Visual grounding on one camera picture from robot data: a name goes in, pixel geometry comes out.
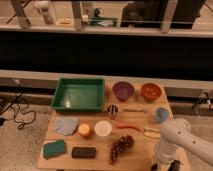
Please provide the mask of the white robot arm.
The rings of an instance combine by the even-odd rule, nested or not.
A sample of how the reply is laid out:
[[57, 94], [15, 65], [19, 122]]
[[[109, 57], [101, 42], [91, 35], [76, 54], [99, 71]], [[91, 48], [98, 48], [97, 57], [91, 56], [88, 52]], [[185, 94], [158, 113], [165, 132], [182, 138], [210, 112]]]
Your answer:
[[160, 125], [161, 137], [155, 144], [153, 165], [156, 171], [168, 171], [175, 160], [179, 147], [190, 151], [201, 160], [213, 166], [213, 143], [191, 133], [191, 126], [186, 119], [176, 118]]

